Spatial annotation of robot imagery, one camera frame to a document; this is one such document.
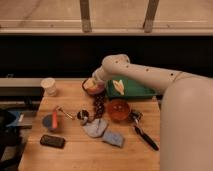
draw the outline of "white cup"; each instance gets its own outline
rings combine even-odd
[[[44,78],[41,81],[41,87],[43,87],[48,96],[55,96],[57,94],[54,78]]]

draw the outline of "blue cloth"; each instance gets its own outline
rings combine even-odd
[[[122,147],[124,143],[124,137],[118,132],[112,132],[106,130],[103,137],[103,142],[109,143],[111,145],[115,145],[118,147]]]

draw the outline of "orange bowl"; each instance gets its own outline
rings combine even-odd
[[[107,113],[113,121],[123,121],[128,118],[131,109],[128,103],[122,99],[113,99],[107,104]]]

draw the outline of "metal tongs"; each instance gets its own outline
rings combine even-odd
[[[159,148],[156,143],[143,131],[142,127],[139,125],[139,120],[142,114],[136,110],[132,110],[130,117],[134,120],[134,129],[135,132],[141,136],[154,150],[158,151]]]

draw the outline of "small bowl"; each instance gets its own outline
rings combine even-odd
[[[123,121],[128,118],[131,109],[128,103],[122,99],[113,99],[107,104],[107,113],[113,121]]]
[[[42,119],[42,125],[50,132],[53,132],[57,129],[52,127],[52,114],[48,114]]]
[[[84,84],[85,84],[85,82],[86,82],[88,79],[89,79],[89,78],[87,78],[86,80],[84,80],[83,83],[82,83],[82,89],[83,89],[87,94],[89,94],[89,95],[91,95],[91,96],[95,96],[95,95],[101,94],[102,92],[105,91],[105,85],[104,85],[104,84],[98,84],[98,85],[96,85],[96,87],[85,89],[85,88],[84,88]]]

